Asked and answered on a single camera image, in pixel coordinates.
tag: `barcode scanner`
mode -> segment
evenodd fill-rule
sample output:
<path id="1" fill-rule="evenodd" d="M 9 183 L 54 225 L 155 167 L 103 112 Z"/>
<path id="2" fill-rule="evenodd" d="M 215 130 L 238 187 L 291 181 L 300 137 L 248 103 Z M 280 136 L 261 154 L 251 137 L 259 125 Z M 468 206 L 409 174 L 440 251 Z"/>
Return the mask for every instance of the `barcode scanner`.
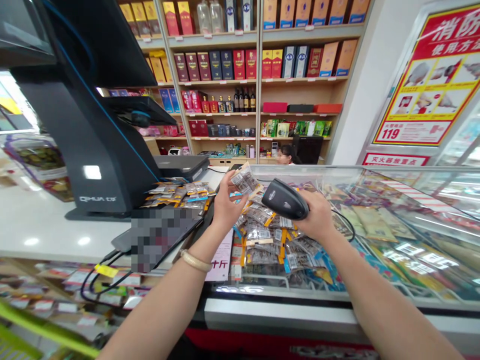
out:
<path id="1" fill-rule="evenodd" d="M 310 211 L 300 193 L 277 178 L 268 185 L 261 203 L 280 216 L 294 221 L 305 219 Z"/>

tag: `hand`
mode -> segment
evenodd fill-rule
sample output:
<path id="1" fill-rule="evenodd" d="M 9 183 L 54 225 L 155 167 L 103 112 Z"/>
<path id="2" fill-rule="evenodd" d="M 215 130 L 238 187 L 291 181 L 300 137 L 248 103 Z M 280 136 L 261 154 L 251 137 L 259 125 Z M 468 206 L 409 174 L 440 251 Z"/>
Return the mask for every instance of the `hand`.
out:
<path id="1" fill-rule="evenodd" d="M 234 173 L 235 170 L 232 170 L 225 174 L 220 182 L 220 190 L 213 202 L 215 213 L 212 224 L 224 228 L 227 231 L 230 230 L 239 219 L 242 209 L 249 198 L 248 195 L 230 197 L 230 193 L 238 191 L 237 187 L 230 180 Z"/>
<path id="2" fill-rule="evenodd" d="M 330 203 L 319 192 L 301 190 L 300 195 L 308 204 L 310 212 L 306 219 L 293 223 L 309 238 L 324 245 L 325 241 L 337 231 L 332 219 Z"/>

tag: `brand logo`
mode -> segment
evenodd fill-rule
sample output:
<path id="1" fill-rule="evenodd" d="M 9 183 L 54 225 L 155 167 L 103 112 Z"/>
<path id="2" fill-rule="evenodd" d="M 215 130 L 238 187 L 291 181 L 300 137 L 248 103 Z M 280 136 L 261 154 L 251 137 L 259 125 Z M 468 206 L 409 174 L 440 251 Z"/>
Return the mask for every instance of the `brand logo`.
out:
<path id="1" fill-rule="evenodd" d="M 80 196 L 81 202 L 88 203 L 89 201 L 107 201 L 114 202 L 117 201 L 117 197 L 95 197 L 95 196 Z"/>

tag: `pixelated area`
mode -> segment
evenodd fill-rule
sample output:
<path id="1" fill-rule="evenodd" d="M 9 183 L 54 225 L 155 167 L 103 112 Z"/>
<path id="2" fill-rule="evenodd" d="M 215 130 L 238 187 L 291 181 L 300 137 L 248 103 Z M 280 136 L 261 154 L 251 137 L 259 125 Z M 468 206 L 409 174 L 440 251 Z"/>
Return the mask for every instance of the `pixelated area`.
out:
<path id="1" fill-rule="evenodd" d="M 132 212 L 131 270 L 149 273 L 201 219 L 197 209 L 146 208 Z"/>

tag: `black box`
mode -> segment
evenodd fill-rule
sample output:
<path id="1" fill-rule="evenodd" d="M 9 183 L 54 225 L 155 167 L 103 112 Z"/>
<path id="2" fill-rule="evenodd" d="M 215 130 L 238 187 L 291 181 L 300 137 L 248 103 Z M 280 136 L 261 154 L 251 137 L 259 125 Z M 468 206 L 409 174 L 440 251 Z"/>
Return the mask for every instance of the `black box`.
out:
<path id="1" fill-rule="evenodd" d="M 313 113 L 313 104 L 290 104 L 286 107 L 286 111 L 289 113 Z"/>

